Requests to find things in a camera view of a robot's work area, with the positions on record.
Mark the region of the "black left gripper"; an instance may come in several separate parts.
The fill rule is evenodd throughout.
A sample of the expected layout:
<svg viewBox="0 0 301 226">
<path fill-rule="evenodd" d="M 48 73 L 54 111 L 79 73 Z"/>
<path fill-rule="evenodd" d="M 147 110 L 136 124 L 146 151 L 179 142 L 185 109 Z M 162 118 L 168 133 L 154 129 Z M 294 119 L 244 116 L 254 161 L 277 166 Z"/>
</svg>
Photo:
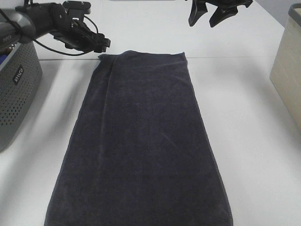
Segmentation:
<svg viewBox="0 0 301 226">
<path fill-rule="evenodd" d="M 93 50 L 95 53 L 106 52 L 111 40 L 104 34 L 92 32 L 83 22 L 89 9 L 53 9 L 51 11 L 53 30 L 50 32 L 55 40 L 65 44 L 66 48 L 75 50 Z"/>
</svg>

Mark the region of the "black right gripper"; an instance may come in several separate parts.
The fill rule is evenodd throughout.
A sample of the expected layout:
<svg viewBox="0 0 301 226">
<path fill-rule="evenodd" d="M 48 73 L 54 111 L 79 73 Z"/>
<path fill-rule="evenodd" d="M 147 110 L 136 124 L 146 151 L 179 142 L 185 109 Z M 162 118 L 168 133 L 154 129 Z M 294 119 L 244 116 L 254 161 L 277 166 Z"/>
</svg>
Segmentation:
<svg viewBox="0 0 301 226">
<path fill-rule="evenodd" d="M 248 8 L 253 3 L 252 0 L 193 0 L 188 20 L 190 26 L 194 26 L 199 18 L 207 13 L 206 2 L 218 7 L 209 20 L 211 28 L 235 16 L 238 13 L 238 6 L 243 5 Z"/>
</svg>

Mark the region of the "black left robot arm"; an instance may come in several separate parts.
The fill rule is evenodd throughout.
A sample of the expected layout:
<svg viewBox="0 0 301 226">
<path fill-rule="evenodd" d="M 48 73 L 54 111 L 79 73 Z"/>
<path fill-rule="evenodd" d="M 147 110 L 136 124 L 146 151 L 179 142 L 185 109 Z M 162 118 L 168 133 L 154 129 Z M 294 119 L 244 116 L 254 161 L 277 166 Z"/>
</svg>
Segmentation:
<svg viewBox="0 0 301 226">
<path fill-rule="evenodd" d="M 91 4 L 67 0 L 59 3 L 24 1 L 23 6 L 0 11 L 0 49 L 16 43 L 27 44 L 51 34 L 67 49 L 78 51 L 78 56 L 105 52 L 111 41 L 104 34 L 93 32 L 84 22 Z"/>
</svg>

